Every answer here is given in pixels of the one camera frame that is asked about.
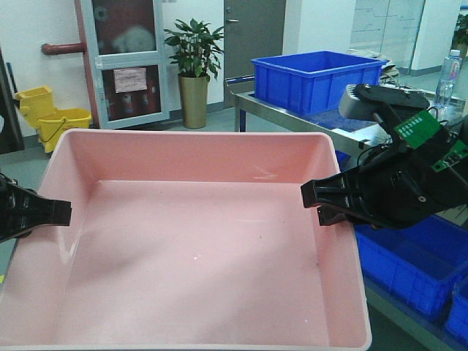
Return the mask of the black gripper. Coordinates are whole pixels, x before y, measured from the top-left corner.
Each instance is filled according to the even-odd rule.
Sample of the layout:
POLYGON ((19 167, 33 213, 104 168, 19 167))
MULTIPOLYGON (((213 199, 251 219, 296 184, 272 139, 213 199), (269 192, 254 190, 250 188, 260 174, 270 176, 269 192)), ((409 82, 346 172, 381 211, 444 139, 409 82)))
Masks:
POLYGON ((402 229, 467 203, 467 159, 437 173, 416 151, 396 144, 370 151, 357 165, 301 185, 305 208, 328 205, 351 209, 363 197, 367 215, 320 206, 317 215, 321 226, 350 222, 402 229))

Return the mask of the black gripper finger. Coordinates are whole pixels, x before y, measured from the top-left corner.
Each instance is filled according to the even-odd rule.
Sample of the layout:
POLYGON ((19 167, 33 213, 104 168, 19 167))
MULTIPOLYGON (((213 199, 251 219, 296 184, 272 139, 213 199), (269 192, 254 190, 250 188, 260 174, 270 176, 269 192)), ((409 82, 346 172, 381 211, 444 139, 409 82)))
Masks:
POLYGON ((1 241, 23 238, 37 227, 69 226, 72 204, 37 194, 1 174, 1 241))

